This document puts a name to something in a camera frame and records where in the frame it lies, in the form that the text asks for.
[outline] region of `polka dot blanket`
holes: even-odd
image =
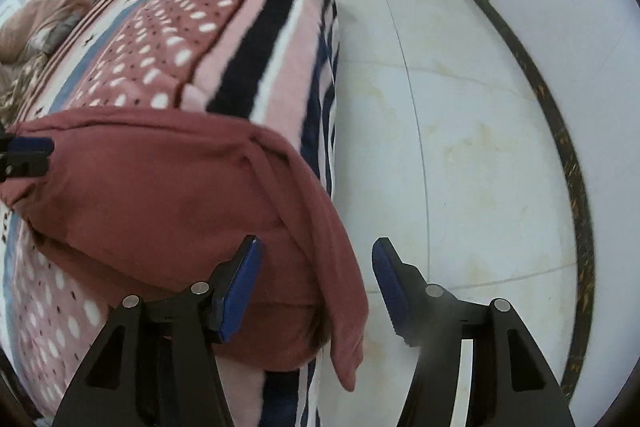
[[[247,118],[288,139],[332,194],[338,45],[335,0],[101,0],[30,86],[18,120],[99,105]],[[36,407],[53,416],[108,307],[38,252],[9,211],[2,241],[2,348]],[[269,375],[222,365],[236,426],[271,425],[262,407]],[[316,425],[309,371],[292,376],[307,418],[301,424],[294,407],[292,426]],[[249,381],[255,403],[246,401]]]

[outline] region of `white floor tile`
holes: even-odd
[[[448,288],[575,262],[570,204],[537,102],[411,71],[424,152],[430,280]]]
[[[341,60],[404,66],[386,0],[336,0],[336,4]]]
[[[527,279],[452,293],[458,299],[480,304],[507,299],[529,329],[556,380],[560,380],[574,329],[575,285],[575,266],[568,266]]]
[[[369,306],[364,361],[353,393],[340,386],[330,357],[324,357],[319,406],[324,427],[390,427],[400,418],[418,350],[394,333],[380,294],[369,295]]]
[[[377,291],[371,247],[379,237],[427,268],[424,175],[406,71],[342,61],[337,104],[334,202],[367,290]]]
[[[388,0],[407,67],[472,78],[533,99],[517,61],[471,0]]]

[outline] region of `red garment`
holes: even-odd
[[[207,278],[247,233],[262,269],[238,334],[216,353],[292,371],[327,340],[352,391],[367,296],[330,198],[292,146],[246,120],[181,110],[91,107],[18,124],[55,143],[44,178],[0,198],[40,251],[113,306]]]

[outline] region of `bed sheet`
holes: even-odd
[[[210,18],[214,9],[228,13]],[[18,119],[129,104],[249,118],[287,137],[332,194],[338,46],[335,0],[101,0],[49,61]],[[249,62],[260,69],[247,70]],[[53,415],[108,309],[2,210],[0,343],[36,406]],[[302,378],[309,370],[299,371],[301,399],[315,404]]]

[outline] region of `striped blanket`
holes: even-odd
[[[332,194],[336,15],[334,0],[101,0],[30,86],[18,119],[98,105],[248,118],[286,137]],[[37,251],[18,216],[4,214],[2,240],[0,341],[53,415],[108,309]],[[292,373],[227,362],[236,426],[316,425],[318,361]],[[289,406],[274,405],[284,398]]]

